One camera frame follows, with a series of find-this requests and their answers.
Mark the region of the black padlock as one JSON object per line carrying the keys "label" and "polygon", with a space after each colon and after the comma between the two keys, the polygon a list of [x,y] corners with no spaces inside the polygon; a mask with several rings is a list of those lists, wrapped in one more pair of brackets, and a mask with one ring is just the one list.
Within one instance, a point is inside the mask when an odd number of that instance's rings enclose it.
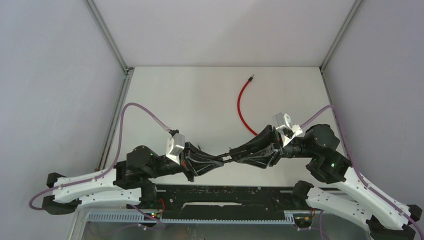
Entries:
{"label": "black padlock", "polygon": [[232,148],[227,153],[220,154],[216,156],[214,159],[222,162],[224,164],[231,163],[231,162],[237,162],[238,160],[241,160],[242,158],[249,155],[249,151],[246,147],[237,147]]}

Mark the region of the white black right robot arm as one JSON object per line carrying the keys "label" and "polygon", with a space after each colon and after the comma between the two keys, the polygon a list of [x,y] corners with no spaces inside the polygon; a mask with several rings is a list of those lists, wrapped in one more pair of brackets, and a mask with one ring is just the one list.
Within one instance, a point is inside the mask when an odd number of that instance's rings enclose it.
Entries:
{"label": "white black right robot arm", "polygon": [[350,196],[338,197],[300,180],[291,192],[297,209],[309,206],[363,228],[373,240],[412,240],[423,236],[417,222],[422,209],[403,204],[372,184],[337,151],[340,140],[327,124],[303,131],[299,125],[267,126],[249,142],[229,151],[232,161],[265,169],[282,158],[310,158],[306,169],[319,182]]}

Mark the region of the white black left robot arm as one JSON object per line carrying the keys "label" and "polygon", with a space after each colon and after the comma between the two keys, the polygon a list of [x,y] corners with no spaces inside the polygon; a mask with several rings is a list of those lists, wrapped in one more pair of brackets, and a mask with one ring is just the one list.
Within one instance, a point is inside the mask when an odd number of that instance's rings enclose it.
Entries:
{"label": "white black left robot arm", "polygon": [[124,161],[106,170],[75,177],[50,173],[46,184],[52,194],[43,197],[40,209],[51,215],[67,215],[99,206],[153,208],[159,198],[152,179],[182,173],[192,182],[195,177],[224,166],[227,156],[228,153],[208,154],[190,142],[164,155],[140,145],[127,153]]}

